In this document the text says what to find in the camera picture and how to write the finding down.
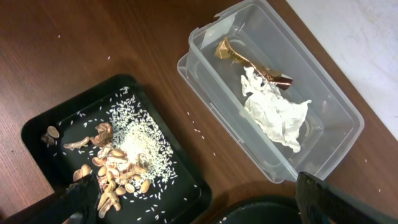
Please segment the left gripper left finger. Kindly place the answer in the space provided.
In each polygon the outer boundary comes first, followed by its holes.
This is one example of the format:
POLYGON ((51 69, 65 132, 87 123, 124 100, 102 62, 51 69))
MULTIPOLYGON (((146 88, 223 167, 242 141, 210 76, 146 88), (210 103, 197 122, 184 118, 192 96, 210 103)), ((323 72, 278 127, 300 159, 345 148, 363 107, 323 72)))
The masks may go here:
POLYGON ((97 223, 96 206, 100 186, 93 175, 86 175, 68 187, 6 218, 6 223, 97 223))

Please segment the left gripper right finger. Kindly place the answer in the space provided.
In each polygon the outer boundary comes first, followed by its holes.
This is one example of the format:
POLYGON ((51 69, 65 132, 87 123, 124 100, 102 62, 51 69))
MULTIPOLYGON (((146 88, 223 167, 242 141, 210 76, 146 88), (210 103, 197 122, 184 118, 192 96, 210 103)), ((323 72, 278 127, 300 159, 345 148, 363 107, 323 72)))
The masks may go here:
POLYGON ((295 198, 302 223, 397 223, 308 172, 298 174, 295 198))

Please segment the food scraps pile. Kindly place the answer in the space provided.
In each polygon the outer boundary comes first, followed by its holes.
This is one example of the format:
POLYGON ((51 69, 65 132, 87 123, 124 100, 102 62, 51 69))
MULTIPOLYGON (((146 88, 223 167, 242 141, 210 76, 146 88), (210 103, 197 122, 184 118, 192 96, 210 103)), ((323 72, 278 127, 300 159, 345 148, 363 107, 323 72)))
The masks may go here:
POLYGON ((97 148, 90 161, 75 169, 72 180, 88 174, 97 178, 101 189, 96 206, 100 223, 111 211, 122 210, 121 202, 127 195, 146 196, 157 179, 166 184, 176 175, 170 143, 134 97, 116 103, 106 113, 109 121, 84 124, 94 128, 94 134, 84 133, 63 144, 67 152, 82 153, 89 145, 97 148))

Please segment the white napkin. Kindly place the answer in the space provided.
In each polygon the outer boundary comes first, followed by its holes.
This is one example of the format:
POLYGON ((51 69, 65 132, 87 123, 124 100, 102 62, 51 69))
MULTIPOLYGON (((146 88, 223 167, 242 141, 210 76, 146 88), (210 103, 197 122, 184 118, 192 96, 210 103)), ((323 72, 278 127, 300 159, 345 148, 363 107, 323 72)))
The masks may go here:
POLYGON ((285 99, 275 84, 266 81, 252 67, 241 75, 242 94, 247 100, 244 109, 267 137, 298 153, 300 127, 303 125, 311 100, 293 103, 285 99))

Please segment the gold coffee sachet wrapper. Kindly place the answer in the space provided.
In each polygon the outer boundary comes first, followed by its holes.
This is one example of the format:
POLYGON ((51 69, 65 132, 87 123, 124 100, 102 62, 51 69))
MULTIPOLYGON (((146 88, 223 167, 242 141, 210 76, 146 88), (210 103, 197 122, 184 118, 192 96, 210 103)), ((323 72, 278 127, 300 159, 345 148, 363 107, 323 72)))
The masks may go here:
POLYGON ((227 37, 225 37, 218 44, 215 50, 215 56, 220 59, 232 60, 236 63, 240 63, 245 67, 252 67, 262 78, 282 90, 286 90, 292 85, 293 80, 287 75, 284 75, 282 72, 278 72, 265 65, 261 65, 257 62, 252 62, 243 57, 241 54, 235 51, 235 49, 232 48, 227 37))

